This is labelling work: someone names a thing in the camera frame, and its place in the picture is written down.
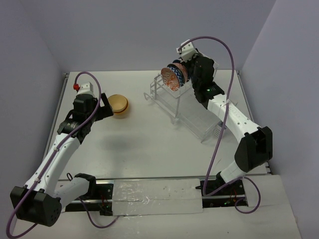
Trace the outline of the yellow orange bowl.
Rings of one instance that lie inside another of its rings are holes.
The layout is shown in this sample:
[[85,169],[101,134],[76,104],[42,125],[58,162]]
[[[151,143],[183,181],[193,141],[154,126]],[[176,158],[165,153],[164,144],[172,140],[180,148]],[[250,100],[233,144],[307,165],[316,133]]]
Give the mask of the yellow orange bowl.
[[129,101],[125,98],[118,98],[115,104],[114,117],[117,119],[124,119],[130,112]]

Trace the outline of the orange white patterned bowl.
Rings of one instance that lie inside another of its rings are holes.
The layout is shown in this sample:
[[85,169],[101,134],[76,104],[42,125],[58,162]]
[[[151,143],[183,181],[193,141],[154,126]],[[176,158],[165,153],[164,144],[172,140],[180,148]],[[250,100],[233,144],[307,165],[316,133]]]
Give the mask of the orange white patterned bowl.
[[161,69],[161,75],[164,84],[169,87],[172,91],[177,91],[179,89],[179,83],[181,74],[174,67],[165,67]]

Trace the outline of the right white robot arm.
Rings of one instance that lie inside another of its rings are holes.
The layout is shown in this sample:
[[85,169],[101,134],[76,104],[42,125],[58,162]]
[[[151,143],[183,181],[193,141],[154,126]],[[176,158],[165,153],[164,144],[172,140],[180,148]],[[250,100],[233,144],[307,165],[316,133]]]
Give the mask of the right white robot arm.
[[216,176],[217,191],[227,195],[234,188],[232,180],[272,159],[273,133],[269,127],[260,127],[252,122],[227,98],[213,80],[215,69],[212,59],[195,56],[184,67],[197,101],[216,115],[239,143],[233,162]]

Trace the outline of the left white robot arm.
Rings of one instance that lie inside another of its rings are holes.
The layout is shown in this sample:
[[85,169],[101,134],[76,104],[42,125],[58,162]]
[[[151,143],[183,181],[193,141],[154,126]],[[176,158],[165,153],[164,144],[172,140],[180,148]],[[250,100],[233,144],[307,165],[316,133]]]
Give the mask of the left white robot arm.
[[56,189],[66,164],[90,133],[94,122],[113,115],[106,94],[103,106],[92,94],[79,94],[73,109],[60,124],[54,144],[32,177],[23,187],[15,186],[10,199],[14,214],[20,220],[50,227],[61,211],[76,198],[90,199],[97,194],[95,176],[78,173],[73,180]]

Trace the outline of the cream bowl gold rim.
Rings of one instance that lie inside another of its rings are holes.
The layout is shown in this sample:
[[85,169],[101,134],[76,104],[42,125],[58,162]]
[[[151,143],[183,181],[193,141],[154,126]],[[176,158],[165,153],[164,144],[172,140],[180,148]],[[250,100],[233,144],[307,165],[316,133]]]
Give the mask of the cream bowl gold rim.
[[114,113],[124,112],[128,107],[128,100],[123,95],[115,94],[108,97],[108,101]]

